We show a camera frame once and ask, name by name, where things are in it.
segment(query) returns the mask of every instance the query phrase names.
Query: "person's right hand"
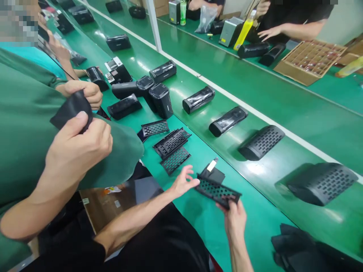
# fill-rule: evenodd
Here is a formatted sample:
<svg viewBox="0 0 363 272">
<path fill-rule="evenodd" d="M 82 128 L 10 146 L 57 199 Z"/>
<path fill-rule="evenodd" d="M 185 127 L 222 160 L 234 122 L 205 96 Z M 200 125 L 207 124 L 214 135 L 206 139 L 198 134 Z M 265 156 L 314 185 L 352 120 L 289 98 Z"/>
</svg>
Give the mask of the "person's right hand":
<svg viewBox="0 0 363 272">
<path fill-rule="evenodd" d="M 225 228 L 228 239 L 231 243 L 241 243 L 244 241 L 247 214 L 242 201 L 235 202 L 229 200 L 230 210 L 226 210 L 220 204 L 217 207 L 224 213 Z"/>
<path fill-rule="evenodd" d="M 73 185 L 111 153 L 113 138 L 110 125 L 94 118 L 87 131 L 78 134 L 87 120 L 87 113 L 81 111 L 58 132 L 45 158 L 44 174 Z"/>
<path fill-rule="evenodd" d="M 265 15 L 270 5 L 271 3 L 269 0 L 261 0 L 257 5 L 256 18 Z"/>
</svg>

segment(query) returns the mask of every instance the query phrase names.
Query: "finger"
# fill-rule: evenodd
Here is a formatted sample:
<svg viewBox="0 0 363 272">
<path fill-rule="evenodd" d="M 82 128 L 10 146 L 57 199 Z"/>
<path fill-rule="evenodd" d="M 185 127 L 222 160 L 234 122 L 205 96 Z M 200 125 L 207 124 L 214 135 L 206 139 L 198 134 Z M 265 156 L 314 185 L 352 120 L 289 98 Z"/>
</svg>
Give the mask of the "finger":
<svg viewBox="0 0 363 272">
<path fill-rule="evenodd" d="M 56 135 L 57 138 L 70 139 L 79 134 L 79 132 L 86 126 L 88 115 L 86 112 L 81 111 L 76 117 L 68 120 L 62 129 Z"/>
</svg>

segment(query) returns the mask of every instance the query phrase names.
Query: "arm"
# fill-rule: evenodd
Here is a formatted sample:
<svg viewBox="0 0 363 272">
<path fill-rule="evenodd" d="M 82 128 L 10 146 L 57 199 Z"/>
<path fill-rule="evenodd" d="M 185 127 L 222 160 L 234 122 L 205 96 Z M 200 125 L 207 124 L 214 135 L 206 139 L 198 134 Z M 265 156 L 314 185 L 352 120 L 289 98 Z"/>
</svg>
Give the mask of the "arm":
<svg viewBox="0 0 363 272">
<path fill-rule="evenodd" d="M 104 246 L 106 256 L 139 233 L 166 205 L 200 183 L 190 176 L 194 173 L 192 167 L 185 166 L 170 189 L 123 212 L 96 236 L 95 241 Z"/>
<path fill-rule="evenodd" d="M 79 134 L 87 121 L 88 115 L 80 112 L 55 136 L 35 190 L 2 217 L 3 235 L 15 240 L 35 237 L 72 197 L 86 172 L 111 152 L 111 127 L 94 118 L 88 130 Z"/>
</svg>

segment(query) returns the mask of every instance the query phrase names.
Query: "black fabric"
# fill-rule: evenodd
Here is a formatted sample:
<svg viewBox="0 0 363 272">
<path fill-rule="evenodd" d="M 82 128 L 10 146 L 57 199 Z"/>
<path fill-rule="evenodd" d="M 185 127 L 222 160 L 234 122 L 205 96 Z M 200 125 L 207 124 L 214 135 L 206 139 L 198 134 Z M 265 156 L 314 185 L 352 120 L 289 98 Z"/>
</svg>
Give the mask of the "black fabric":
<svg viewBox="0 0 363 272">
<path fill-rule="evenodd" d="M 299 0 L 271 0 L 271 5 L 267 13 L 261 19 L 257 31 L 261 32 L 282 25 L 284 23 L 304 24 L 318 22 L 328 19 L 334 5 L 301 3 Z M 268 39 L 271 43 L 287 43 L 290 38 L 285 34 L 280 34 Z"/>
<path fill-rule="evenodd" d="M 37 258 L 29 271 L 209 272 L 209 252 L 191 224 L 171 203 L 104 263 L 104 247 L 93 240 L 67 241 Z"/>
</svg>

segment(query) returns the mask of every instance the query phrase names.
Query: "person's left hand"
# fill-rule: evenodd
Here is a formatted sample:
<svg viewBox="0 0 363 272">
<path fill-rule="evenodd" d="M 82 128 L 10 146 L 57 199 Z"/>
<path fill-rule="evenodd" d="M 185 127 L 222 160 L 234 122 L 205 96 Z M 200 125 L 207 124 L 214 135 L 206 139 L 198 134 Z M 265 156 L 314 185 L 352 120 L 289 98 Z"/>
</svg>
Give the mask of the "person's left hand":
<svg viewBox="0 0 363 272">
<path fill-rule="evenodd" d="M 64 84 L 64 90 L 67 96 L 83 90 L 84 97 L 87 98 L 88 102 L 91 104 L 92 110 L 98 110 L 101 106 L 103 94 L 99 90 L 99 87 L 92 82 L 70 80 Z"/>
<path fill-rule="evenodd" d="M 190 189 L 199 185 L 200 183 L 199 179 L 194 179 L 190 176 L 194 174 L 192 168 L 193 168 L 192 165 L 184 166 L 179 176 L 168 190 L 172 194 L 173 199 L 182 196 Z"/>
<path fill-rule="evenodd" d="M 267 39 L 280 34 L 282 32 L 282 28 L 283 28 L 283 26 L 279 25 L 279 26 L 275 26 L 273 28 L 270 28 L 268 30 L 261 31 L 261 32 L 258 33 L 259 38 L 262 38 L 262 37 L 265 36 L 265 38 L 262 40 L 264 42 Z"/>
</svg>

